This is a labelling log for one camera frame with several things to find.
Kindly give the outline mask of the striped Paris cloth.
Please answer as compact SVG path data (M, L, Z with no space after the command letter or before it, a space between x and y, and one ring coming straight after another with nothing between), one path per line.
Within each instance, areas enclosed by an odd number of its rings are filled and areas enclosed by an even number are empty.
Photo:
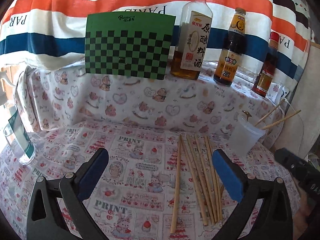
M81 61L86 19L109 11L150 12L180 18L191 0L14 0L1 19L1 65L25 62L56 70ZM207 0L213 12L205 60L216 61L237 7L246 11L242 66L259 73L271 31L280 36L274 82L293 90L307 62L311 28L304 0Z

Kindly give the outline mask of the dark soy sauce bottle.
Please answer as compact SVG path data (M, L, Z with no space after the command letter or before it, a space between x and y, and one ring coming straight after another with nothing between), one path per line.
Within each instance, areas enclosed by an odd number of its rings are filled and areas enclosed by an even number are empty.
M236 70L242 62L246 47L245 27L246 11L236 8L214 73L214 80L225 86L231 86Z

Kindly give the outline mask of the green checkered box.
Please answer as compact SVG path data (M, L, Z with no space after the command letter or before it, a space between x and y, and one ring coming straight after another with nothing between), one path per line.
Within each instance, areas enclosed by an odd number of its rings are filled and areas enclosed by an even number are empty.
M149 12L88 15L86 73L163 80L174 26L174 16Z

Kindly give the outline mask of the round beige board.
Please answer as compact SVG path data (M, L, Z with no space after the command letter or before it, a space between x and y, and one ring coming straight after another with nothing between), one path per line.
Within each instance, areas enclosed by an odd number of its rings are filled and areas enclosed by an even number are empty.
M272 152L287 148L305 158L319 137L319 44L314 42L287 114L298 110L300 113L283 122Z

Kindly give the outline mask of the clear spray bottle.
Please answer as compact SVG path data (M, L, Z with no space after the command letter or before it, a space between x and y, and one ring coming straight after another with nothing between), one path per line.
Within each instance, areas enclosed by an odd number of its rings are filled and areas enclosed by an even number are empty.
M17 107L11 102L4 104L4 120L7 124L3 128L4 137L20 164L30 164L36 149L23 125Z

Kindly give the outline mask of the clear cooking wine bottle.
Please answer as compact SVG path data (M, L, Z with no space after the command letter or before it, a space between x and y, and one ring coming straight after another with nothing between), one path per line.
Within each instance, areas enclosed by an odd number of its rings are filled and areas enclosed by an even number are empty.
M175 77L196 80L207 49L213 12L206 0L193 0L182 8L178 43L170 72Z

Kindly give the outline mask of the bear pattern cloth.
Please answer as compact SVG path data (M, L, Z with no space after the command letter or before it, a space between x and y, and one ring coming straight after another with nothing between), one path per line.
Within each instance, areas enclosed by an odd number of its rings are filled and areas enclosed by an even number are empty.
M243 80L230 87L216 83L209 74L197 80L172 75L151 80L87 74L82 65L58 70L28 66L18 77L14 98L24 125L34 132L95 120L229 137L244 111L260 120L274 107ZM265 126L283 116L277 108ZM283 123L270 128L261 143L270 148L282 128Z

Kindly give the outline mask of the translucent plastic cup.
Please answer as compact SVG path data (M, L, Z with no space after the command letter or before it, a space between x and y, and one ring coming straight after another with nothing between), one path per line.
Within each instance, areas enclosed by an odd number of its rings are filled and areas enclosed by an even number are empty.
M232 153L245 157L251 148L261 138L265 137L266 131L261 129L265 126L265 123L261 122L255 126L258 121L257 116L249 117L248 120L244 114L238 116L238 123L227 143Z

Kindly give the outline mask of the red cap sauce bottle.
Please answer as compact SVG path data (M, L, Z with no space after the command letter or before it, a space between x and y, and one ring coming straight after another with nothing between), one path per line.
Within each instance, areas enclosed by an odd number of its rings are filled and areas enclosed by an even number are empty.
M272 31L270 33L270 40L265 61L252 87L253 92L262 96L263 98L265 98L267 95L276 70L278 60L278 43L279 34L275 31Z

